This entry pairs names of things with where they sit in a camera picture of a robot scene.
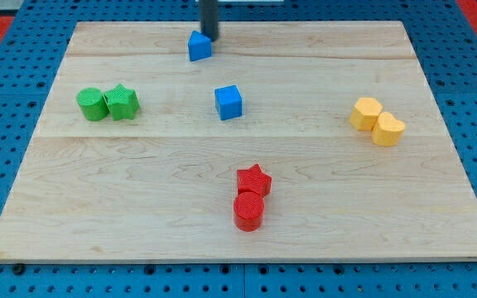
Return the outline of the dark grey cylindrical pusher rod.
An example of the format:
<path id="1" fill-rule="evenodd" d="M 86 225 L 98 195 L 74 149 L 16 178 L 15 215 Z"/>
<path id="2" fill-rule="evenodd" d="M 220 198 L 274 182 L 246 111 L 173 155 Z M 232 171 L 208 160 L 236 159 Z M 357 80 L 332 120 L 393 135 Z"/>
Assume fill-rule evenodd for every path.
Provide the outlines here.
<path id="1" fill-rule="evenodd" d="M 211 41 L 219 39 L 219 1 L 199 0 L 200 29 Z"/>

